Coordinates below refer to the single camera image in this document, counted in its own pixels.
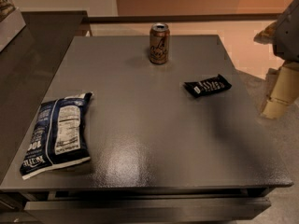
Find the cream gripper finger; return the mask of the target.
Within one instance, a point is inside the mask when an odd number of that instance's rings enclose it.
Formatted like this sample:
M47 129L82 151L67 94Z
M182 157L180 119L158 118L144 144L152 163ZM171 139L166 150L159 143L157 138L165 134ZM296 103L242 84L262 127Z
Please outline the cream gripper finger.
M274 21L254 36L253 40L260 44L272 44L274 41L277 23Z
M279 119L298 97L299 63L286 61L278 70L268 71L262 115L268 119Z

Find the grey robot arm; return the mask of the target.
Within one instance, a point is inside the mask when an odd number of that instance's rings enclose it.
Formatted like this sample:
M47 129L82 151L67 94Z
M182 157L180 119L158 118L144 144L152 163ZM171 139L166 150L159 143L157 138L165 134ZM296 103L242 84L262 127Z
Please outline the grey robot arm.
M264 117L278 119L299 97L299 0L292 0L253 40L271 44L274 55L284 61L278 70L268 73L269 92L262 106Z

